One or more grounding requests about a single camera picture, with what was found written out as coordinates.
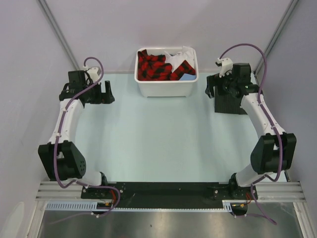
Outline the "white long sleeve shirt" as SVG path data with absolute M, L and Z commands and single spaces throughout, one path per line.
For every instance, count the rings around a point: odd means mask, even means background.
M 164 52 L 165 63 L 169 63 L 172 66 L 172 72 L 181 66 L 181 64 L 186 61 L 192 68 L 194 68 L 194 49 L 191 47 L 183 46 L 182 50 L 174 55 L 171 55 L 167 51 Z

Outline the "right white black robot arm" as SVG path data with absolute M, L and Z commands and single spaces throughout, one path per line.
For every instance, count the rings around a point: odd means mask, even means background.
M 248 63 L 221 65 L 218 74 L 207 77 L 205 93 L 209 98 L 231 96 L 249 116 L 258 136 L 250 163 L 234 173 L 227 185 L 217 185 L 214 192 L 242 200 L 252 195 L 251 186 L 268 179 L 278 181 L 282 171 L 291 167 L 297 138 L 287 133 L 269 111 L 260 87 L 251 82 Z

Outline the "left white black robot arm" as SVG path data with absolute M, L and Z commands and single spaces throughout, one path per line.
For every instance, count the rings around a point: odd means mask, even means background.
M 88 166 L 83 154 L 75 145 L 75 134 L 79 118 L 86 104 L 111 104 L 115 98 L 109 81 L 105 81 L 105 92 L 99 79 L 99 67 L 84 67 L 68 72 L 67 82 L 59 95 L 59 115 L 48 143 L 38 148 L 38 154 L 49 180 L 80 183 L 92 186 L 98 198 L 109 194 L 109 185 L 103 172 Z

